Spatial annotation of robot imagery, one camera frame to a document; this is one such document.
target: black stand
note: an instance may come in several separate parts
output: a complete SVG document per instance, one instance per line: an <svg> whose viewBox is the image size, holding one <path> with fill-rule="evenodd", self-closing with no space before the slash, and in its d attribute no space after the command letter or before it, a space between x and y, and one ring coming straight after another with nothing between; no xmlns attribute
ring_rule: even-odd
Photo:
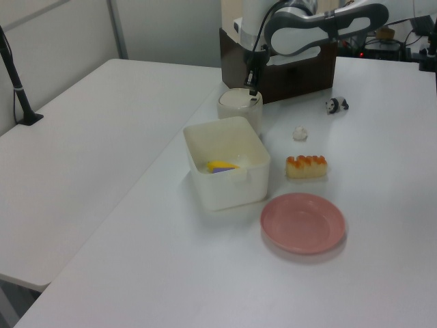
<svg viewBox="0 0 437 328"><path fill-rule="evenodd" d="M9 78L11 79L12 85L14 86L14 90L20 101L21 108L23 109L23 119L18 123L30 126L33 123L41 120L44 116L41 114L36 114L32 111L29 101L27 100L26 93L21 85L20 78L18 77L18 73L15 69L14 62L12 61L12 56L9 51L8 45L6 43L5 34L0 27L0 53L3 58L3 61L6 66L6 70L8 70Z"/></svg>
<svg viewBox="0 0 437 328"><path fill-rule="evenodd" d="M437 20L434 30L429 34L429 48L426 57L419 61L419 70L423 72L437 72Z"/></svg>

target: yellow object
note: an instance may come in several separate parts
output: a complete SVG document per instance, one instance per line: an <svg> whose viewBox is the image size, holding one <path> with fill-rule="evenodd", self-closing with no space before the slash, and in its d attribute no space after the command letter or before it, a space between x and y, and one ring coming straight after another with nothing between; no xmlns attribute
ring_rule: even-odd
<svg viewBox="0 0 437 328"><path fill-rule="evenodd" d="M228 162L224 162L224 161L210 161L206 164L206 166L208 167L208 170L210 172L212 172L213 169L223 169L225 167L232 167L234 169L239 169L240 167Z"/></svg>
<svg viewBox="0 0 437 328"><path fill-rule="evenodd" d="M381 27L376 30L376 38L380 40L392 40L395 37L395 30L388 27Z"/></svg>

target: white small object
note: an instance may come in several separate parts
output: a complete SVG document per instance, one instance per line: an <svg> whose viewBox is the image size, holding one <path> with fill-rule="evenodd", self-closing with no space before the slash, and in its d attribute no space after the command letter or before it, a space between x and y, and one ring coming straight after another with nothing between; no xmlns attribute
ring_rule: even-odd
<svg viewBox="0 0 437 328"><path fill-rule="evenodd" d="M298 126L293 131L293 139L296 141L305 141L308 137L308 131L303 126Z"/></svg>
<svg viewBox="0 0 437 328"><path fill-rule="evenodd" d="M240 116L249 121L253 130L259 136L262 122L262 95L249 94L249 89L230 89L217 102L218 118Z"/></svg>

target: purple object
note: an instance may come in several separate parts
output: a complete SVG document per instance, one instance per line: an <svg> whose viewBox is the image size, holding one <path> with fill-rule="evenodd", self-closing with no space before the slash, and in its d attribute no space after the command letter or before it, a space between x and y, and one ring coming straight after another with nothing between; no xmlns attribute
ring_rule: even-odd
<svg viewBox="0 0 437 328"><path fill-rule="evenodd" d="M235 167L215 167L212 169L212 173L219 173L223 171L229 171L230 169L234 169Z"/></svg>

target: white cup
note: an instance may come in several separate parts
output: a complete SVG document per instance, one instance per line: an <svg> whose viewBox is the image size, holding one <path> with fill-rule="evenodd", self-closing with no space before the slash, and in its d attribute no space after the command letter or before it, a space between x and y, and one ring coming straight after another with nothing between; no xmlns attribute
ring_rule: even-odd
<svg viewBox="0 0 437 328"><path fill-rule="evenodd" d="M217 102L218 118L241 116L249 121L253 130L259 136L262 123L262 95L249 94L249 89L230 89Z"/></svg>

